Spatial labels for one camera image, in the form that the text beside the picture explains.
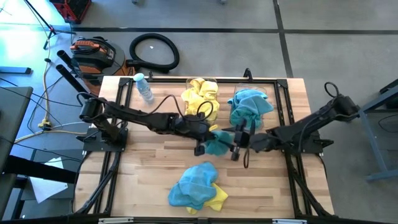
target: blue cloth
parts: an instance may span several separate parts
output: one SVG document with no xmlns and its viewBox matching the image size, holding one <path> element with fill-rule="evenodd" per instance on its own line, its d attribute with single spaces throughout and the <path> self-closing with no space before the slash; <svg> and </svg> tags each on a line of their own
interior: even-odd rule
<svg viewBox="0 0 398 224">
<path fill-rule="evenodd" d="M 256 128 L 260 128 L 261 116 L 274 110 L 274 107 L 266 100 L 268 96 L 258 90 L 244 89 L 235 93 L 232 99 L 228 100 L 231 105 L 229 121 L 233 126 L 241 124 L 246 119 L 247 128 L 250 128 L 252 121 L 255 121 Z"/>
<path fill-rule="evenodd" d="M 226 131 L 212 131 L 212 133 L 216 136 L 214 140 L 208 140 L 205 142 L 206 145 L 206 153 L 210 155 L 221 156 L 228 152 L 229 147 L 220 141 L 227 142 L 232 144 L 232 136 Z"/>
<path fill-rule="evenodd" d="M 207 200 L 216 196 L 216 189 L 211 183 L 217 176 L 218 172 L 210 162 L 188 168 L 170 190 L 169 204 L 200 210 Z"/>
</svg>

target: black hose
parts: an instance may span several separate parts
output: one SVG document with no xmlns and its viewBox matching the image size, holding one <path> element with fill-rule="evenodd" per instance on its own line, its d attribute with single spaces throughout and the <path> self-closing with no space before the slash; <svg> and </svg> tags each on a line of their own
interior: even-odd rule
<svg viewBox="0 0 398 224">
<path fill-rule="evenodd" d="M 136 54 L 136 47 L 140 42 L 147 39 L 157 39 L 167 44 L 172 49 L 172 52 L 174 54 L 174 61 L 168 65 L 159 65 L 156 63 L 146 62 L 143 59 L 139 58 Z M 174 45 L 174 43 L 169 38 L 154 33 L 143 34 L 135 38 L 130 44 L 130 55 L 132 60 L 126 60 L 126 65 L 127 67 L 134 67 L 136 71 L 140 68 L 148 68 L 151 70 L 168 73 L 171 69 L 175 68 L 178 63 L 180 63 L 180 54 L 178 53 L 178 49 Z"/>
</svg>

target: microfiber cloth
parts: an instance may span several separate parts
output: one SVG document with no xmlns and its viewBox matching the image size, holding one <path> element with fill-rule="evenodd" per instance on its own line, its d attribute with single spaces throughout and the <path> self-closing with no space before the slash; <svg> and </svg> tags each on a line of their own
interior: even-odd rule
<svg viewBox="0 0 398 224">
<path fill-rule="evenodd" d="M 226 200 L 226 198 L 228 198 L 228 194 L 225 193 L 225 191 L 217 186 L 215 183 L 212 183 L 211 186 L 216 189 L 217 194 L 215 197 L 205 202 L 204 207 L 210 207 L 214 211 L 219 212 L 223 208 L 224 201 Z M 194 215 L 197 213 L 198 210 L 187 207 L 187 211 L 189 212 L 189 214 Z"/>
<path fill-rule="evenodd" d="M 227 142 L 232 144 L 232 136 L 226 131 L 212 131 L 212 133 L 216 136 L 216 139 L 207 140 L 205 142 L 206 145 L 206 153 L 210 155 L 221 156 L 226 154 L 228 151 L 228 146 L 223 144 L 220 141 Z"/>
<path fill-rule="evenodd" d="M 262 124 L 261 115 L 274 110 L 267 98 L 265 93 L 258 90 L 244 89 L 236 92 L 234 97 L 228 100 L 228 104 L 231 105 L 231 124 L 240 124 L 244 118 L 248 121 L 247 128 L 250 128 L 252 120 L 255 121 L 256 128 L 259 128 Z"/>
<path fill-rule="evenodd" d="M 188 168 L 170 190 L 169 204 L 202 209 L 206 201 L 216 196 L 216 188 L 211 184 L 217 176 L 218 172 L 210 162 Z"/>
<path fill-rule="evenodd" d="M 211 105 L 205 103 L 200 107 L 200 112 L 204 112 L 208 117 L 208 121 L 214 121 L 217 118 L 217 112 L 220 104 L 216 101 L 218 85 L 216 82 L 205 81 L 202 78 L 196 78 L 190 82 L 192 88 L 185 90 L 181 94 L 181 98 L 187 104 L 185 114 L 196 114 L 198 107 L 205 101 L 213 104 L 213 112 L 210 114 Z"/>
</svg>

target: butcher block tabletop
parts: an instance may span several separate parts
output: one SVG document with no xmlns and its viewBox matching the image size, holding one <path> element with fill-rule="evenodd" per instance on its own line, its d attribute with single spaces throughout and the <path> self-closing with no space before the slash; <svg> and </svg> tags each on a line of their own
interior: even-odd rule
<svg viewBox="0 0 398 224">
<path fill-rule="evenodd" d="M 108 101 L 116 99 L 120 77 L 105 77 L 100 96 Z M 288 78 L 289 93 L 296 121 L 310 114 L 304 80 Z M 230 106 L 236 84 L 219 83 L 218 102 L 220 110 L 216 124 L 219 129 L 230 127 Z M 276 109 L 274 87 L 271 84 L 256 84 L 266 89 L 268 102 Z M 130 107 L 149 112 L 167 95 L 177 97 L 179 107 L 184 109 L 180 95 L 186 89 L 185 83 L 151 83 L 155 96 L 152 106 L 147 106 L 134 87 Z M 124 89 L 121 102 L 124 103 Z M 287 118 L 284 94 L 280 89 L 284 116 Z M 158 112 L 177 112 L 172 98 L 159 108 Z M 279 126 L 276 110 L 263 116 L 265 129 Z M 285 158 L 280 151 L 250 153 L 249 168 L 243 167 L 243 155 L 238 162 L 231 161 L 231 153 L 221 157 L 205 154 L 194 156 L 195 141 L 171 135 L 158 135 L 145 126 L 129 123 L 126 150 L 122 153 L 114 195 L 113 217 L 216 217 L 216 218 L 293 218 L 293 206 Z M 98 185 L 103 152 L 93 152 L 83 163 L 75 190 L 75 210 L 82 207 Z M 303 154 L 303 165 L 308 188 L 326 211 L 333 213 L 328 183 L 321 160 L 315 155 Z M 185 207 L 172 207 L 167 196 L 170 189 L 191 166 L 210 161 L 217 168 L 216 184 L 229 197 L 220 212 L 204 207 L 196 215 L 190 215 Z M 104 190 L 102 209 L 106 204 L 108 186 Z M 304 211 L 301 191 L 298 190 L 300 208 Z"/>
</svg>

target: water bottle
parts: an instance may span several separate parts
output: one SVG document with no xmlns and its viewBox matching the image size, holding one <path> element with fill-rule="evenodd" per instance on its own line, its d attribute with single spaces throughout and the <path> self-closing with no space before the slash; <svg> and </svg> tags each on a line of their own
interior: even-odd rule
<svg viewBox="0 0 398 224">
<path fill-rule="evenodd" d="M 137 73 L 135 74 L 132 79 L 136 81 L 136 87 L 138 92 L 141 94 L 142 98 L 147 104 L 152 104 L 154 102 L 154 95 L 150 90 L 149 84 L 147 80 L 144 78 L 144 74 Z"/>
</svg>

